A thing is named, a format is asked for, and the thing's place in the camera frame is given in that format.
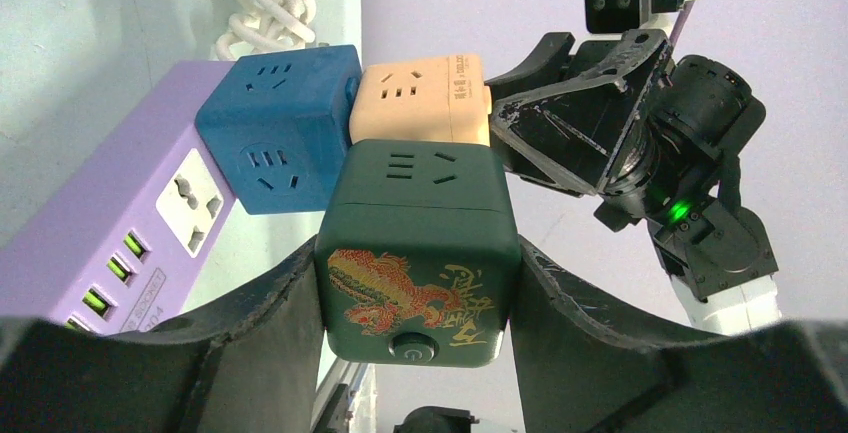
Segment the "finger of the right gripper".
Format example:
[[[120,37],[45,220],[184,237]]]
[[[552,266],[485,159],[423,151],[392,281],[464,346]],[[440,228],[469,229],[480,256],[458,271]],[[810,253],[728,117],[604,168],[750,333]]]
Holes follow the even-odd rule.
[[[489,86],[492,145],[509,171],[573,196],[597,195],[646,136],[673,48],[660,29],[576,43],[549,79]]]
[[[548,32],[530,53],[511,70],[486,81],[489,86],[503,86],[510,82],[549,79],[569,62],[575,37],[570,32]]]

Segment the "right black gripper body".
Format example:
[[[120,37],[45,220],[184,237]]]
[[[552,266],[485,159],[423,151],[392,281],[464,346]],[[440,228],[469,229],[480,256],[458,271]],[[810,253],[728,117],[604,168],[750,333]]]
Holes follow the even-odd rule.
[[[599,218],[700,218],[740,208],[739,155],[766,110],[726,65],[671,58],[658,30],[596,43],[605,85],[596,138],[609,163]]]

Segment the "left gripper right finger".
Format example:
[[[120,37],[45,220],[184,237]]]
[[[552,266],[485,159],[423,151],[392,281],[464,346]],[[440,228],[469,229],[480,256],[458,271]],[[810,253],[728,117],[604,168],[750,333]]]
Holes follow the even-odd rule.
[[[674,323],[523,241],[510,315],[529,432],[843,432],[847,325],[735,336]]]

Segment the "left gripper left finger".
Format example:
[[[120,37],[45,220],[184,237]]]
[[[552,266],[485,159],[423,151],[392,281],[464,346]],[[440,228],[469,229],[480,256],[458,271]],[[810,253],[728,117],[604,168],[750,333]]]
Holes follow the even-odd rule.
[[[308,432],[324,326],[314,245],[147,332],[1,322],[5,432]]]

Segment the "beige cube socket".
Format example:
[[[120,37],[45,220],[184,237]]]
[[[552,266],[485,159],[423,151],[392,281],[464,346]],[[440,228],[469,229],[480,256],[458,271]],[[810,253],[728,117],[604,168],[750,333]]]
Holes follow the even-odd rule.
[[[476,54],[365,68],[349,119],[351,141],[490,144],[492,94]]]

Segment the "purple power strip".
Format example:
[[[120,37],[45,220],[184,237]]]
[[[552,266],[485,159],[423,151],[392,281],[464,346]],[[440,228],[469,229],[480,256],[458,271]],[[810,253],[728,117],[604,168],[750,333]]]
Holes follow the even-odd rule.
[[[95,334],[177,315],[235,202],[195,118],[230,70],[176,64],[1,250],[1,313]]]

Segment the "dark green cube socket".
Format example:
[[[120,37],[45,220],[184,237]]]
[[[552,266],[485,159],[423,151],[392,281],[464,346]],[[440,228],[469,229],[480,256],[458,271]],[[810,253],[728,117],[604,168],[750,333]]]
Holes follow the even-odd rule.
[[[489,364],[499,354],[521,263],[500,160],[479,144],[354,144],[314,258],[337,356],[375,364]]]

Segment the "dark blue cube socket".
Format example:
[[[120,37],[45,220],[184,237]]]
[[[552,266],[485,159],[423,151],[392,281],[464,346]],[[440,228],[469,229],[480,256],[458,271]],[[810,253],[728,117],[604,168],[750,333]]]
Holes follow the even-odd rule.
[[[350,44],[234,62],[195,125],[247,213],[326,209],[351,145],[361,75]]]

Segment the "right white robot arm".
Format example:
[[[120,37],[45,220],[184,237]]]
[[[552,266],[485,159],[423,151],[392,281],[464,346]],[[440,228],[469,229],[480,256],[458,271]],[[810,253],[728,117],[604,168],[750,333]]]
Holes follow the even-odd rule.
[[[740,191],[740,155],[766,109],[733,69],[675,58],[658,29],[584,42],[551,32],[487,84],[506,170],[598,197],[611,231],[645,223],[695,328],[733,335],[780,319],[773,249]]]

